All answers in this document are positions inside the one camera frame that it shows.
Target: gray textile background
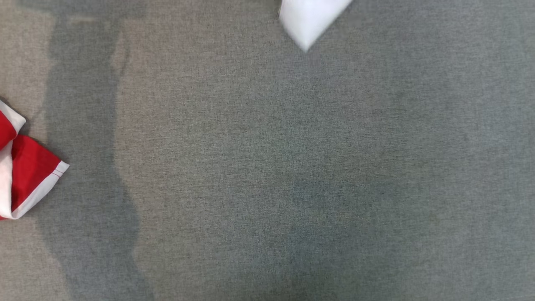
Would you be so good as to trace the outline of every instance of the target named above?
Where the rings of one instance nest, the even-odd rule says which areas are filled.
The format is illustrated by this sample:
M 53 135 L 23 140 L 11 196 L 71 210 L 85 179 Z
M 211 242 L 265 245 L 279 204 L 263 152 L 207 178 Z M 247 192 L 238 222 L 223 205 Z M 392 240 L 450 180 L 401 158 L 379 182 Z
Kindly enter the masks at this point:
M 0 299 L 535 300 L 535 2 L 0 0 L 0 95 L 71 164 Z

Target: folded cloth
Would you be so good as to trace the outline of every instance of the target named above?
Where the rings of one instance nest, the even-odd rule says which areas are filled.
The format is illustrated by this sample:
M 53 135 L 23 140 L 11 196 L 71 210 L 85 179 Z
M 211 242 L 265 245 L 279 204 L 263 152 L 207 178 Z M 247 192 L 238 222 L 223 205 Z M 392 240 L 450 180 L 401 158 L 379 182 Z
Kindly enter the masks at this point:
M 352 0 L 282 0 L 279 19 L 303 51 L 336 20 Z
M 0 101 L 0 220 L 16 220 L 54 187 L 68 164 L 19 135 L 26 120 Z

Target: red fabric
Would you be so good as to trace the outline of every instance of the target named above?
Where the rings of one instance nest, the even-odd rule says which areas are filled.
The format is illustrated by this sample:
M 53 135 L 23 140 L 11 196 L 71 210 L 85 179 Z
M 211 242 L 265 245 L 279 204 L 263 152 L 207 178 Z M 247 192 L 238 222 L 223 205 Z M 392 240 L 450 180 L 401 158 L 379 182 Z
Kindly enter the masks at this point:
M 18 135 L 13 140 L 13 184 L 11 186 L 11 210 L 22 202 L 51 174 L 61 160 L 28 136 Z
M 17 132 L 11 122 L 0 112 L 0 149 L 17 136 Z

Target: gray fabric surface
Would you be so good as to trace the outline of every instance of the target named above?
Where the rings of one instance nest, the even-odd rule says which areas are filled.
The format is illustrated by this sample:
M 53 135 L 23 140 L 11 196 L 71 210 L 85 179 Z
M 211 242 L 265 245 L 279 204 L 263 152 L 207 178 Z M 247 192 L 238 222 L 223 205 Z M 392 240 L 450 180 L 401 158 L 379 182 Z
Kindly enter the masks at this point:
M 0 0 L 0 95 L 71 168 L 12 300 L 534 300 L 535 2 Z

